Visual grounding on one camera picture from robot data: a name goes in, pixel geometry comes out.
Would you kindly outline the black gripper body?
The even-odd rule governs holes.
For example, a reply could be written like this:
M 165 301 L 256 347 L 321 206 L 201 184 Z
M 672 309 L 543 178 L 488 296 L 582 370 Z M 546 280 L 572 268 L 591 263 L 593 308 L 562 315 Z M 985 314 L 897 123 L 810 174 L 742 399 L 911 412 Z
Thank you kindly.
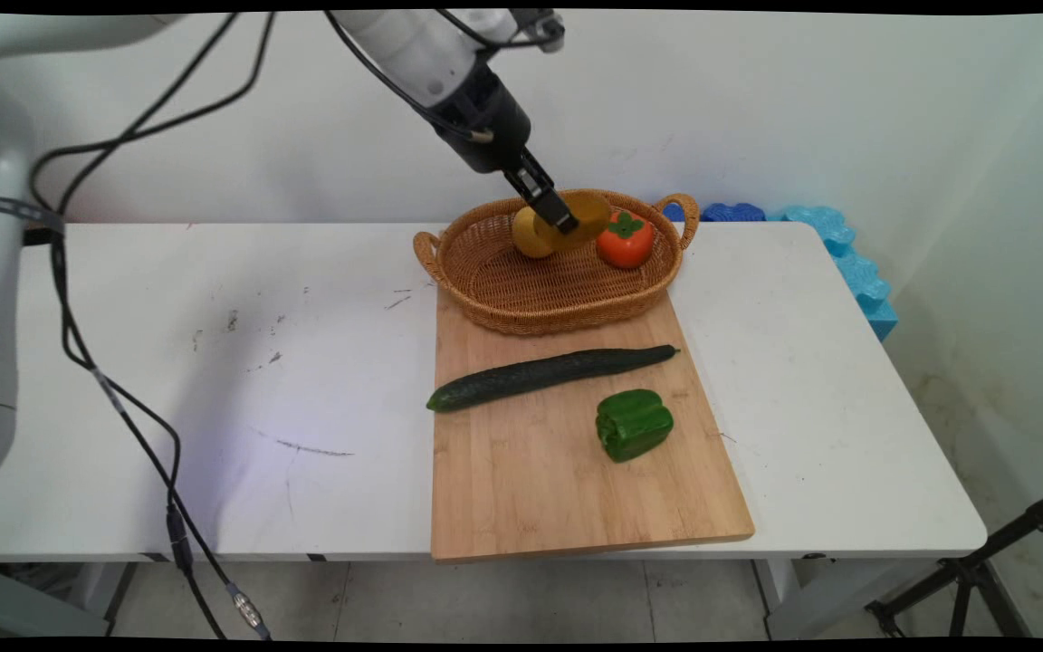
M 522 169 L 532 123 L 488 63 L 477 62 L 466 79 L 431 111 L 452 127 L 435 127 L 435 132 L 474 172 Z

